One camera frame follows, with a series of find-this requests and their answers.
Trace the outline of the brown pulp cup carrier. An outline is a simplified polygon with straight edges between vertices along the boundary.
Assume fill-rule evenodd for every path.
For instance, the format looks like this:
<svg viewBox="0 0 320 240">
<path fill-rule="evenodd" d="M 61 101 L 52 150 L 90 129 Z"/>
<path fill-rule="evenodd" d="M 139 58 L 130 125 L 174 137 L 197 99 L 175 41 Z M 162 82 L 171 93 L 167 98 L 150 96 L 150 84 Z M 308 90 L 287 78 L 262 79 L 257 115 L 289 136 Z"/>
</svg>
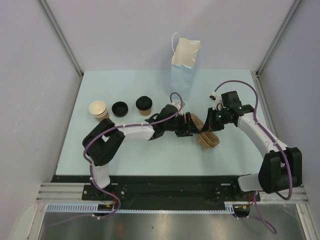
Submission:
<svg viewBox="0 0 320 240">
<path fill-rule="evenodd" d="M 220 144 L 220 139 L 213 132 L 202 132 L 198 135 L 196 143 L 201 146 L 202 150 L 213 149 Z"/>
</svg>

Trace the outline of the black plastic cup lid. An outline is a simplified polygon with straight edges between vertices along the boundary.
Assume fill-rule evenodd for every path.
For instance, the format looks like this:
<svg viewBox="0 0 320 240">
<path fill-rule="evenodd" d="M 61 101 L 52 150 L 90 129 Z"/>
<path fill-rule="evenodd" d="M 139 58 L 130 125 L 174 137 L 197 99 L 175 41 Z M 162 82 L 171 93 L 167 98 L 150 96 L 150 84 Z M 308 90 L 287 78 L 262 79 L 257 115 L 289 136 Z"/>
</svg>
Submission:
<svg viewBox="0 0 320 240">
<path fill-rule="evenodd" d="M 150 108 L 153 106 L 153 101 L 151 98 L 149 98 L 148 96 L 141 96 L 139 97 L 136 102 L 135 105 L 138 108 Z"/>
</svg>

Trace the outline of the light blue paper bag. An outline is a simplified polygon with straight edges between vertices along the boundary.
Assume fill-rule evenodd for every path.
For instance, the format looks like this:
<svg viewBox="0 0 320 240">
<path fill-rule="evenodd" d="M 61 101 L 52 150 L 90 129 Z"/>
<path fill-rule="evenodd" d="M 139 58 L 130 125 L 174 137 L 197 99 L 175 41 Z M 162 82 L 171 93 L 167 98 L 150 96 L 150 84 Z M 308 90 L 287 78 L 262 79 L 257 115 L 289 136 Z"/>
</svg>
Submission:
<svg viewBox="0 0 320 240">
<path fill-rule="evenodd" d="M 174 33 L 171 38 L 173 56 L 171 58 L 170 85 L 185 101 L 191 97 L 194 83 L 197 57 L 202 44 L 199 40 L 190 40 Z"/>
</svg>

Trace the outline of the brown paper coffee cup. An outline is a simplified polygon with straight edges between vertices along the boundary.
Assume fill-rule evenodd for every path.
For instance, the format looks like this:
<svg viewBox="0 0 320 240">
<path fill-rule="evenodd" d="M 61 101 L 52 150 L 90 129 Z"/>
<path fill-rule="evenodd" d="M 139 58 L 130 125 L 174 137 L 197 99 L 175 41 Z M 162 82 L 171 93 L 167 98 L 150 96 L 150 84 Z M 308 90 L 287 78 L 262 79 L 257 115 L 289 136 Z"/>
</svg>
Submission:
<svg viewBox="0 0 320 240">
<path fill-rule="evenodd" d="M 142 116 L 149 116 L 151 114 L 151 112 L 152 112 L 152 107 L 149 107 L 149 108 L 141 108 L 141 107 L 139 107 L 138 110 L 139 110 L 139 113 Z"/>
</svg>

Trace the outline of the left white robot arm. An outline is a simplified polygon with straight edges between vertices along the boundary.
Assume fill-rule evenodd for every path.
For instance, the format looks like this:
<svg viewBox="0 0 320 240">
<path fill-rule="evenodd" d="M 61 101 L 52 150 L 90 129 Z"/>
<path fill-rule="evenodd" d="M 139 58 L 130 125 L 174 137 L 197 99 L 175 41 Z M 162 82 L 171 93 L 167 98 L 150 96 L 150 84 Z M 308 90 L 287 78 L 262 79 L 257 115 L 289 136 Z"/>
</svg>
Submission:
<svg viewBox="0 0 320 240">
<path fill-rule="evenodd" d="M 141 123 L 116 125 L 110 119 L 102 120 L 82 141 L 83 156 L 89 163 L 93 194 L 100 200 L 110 196 L 109 163 L 124 142 L 158 139 L 165 132 L 174 132 L 177 137 L 199 134 L 190 112 L 181 113 L 181 108 L 167 104 L 159 113 Z"/>
</svg>

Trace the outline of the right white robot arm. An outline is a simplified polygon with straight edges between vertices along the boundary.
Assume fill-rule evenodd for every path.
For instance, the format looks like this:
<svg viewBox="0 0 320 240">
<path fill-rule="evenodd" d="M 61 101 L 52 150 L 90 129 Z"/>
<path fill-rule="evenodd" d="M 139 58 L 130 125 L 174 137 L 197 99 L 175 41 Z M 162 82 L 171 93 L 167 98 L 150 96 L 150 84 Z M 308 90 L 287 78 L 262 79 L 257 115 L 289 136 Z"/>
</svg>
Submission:
<svg viewBox="0 0 320 240">
<path fill-rule="evenodd" d="M 213 106 L 208 109 L 202 132 L 217 132 L 226 124 L 234 124 L 253 142 L 263 157 L 258 173 L 240 176 L 230 188 L 231 196 L 242 201 L 251 191 L 272 194 L 302 185 L 302 152 L 288 147 L 257 118 L 250 104 L 243 105 L 236 91 L 210 95 Z"/>
</svg>

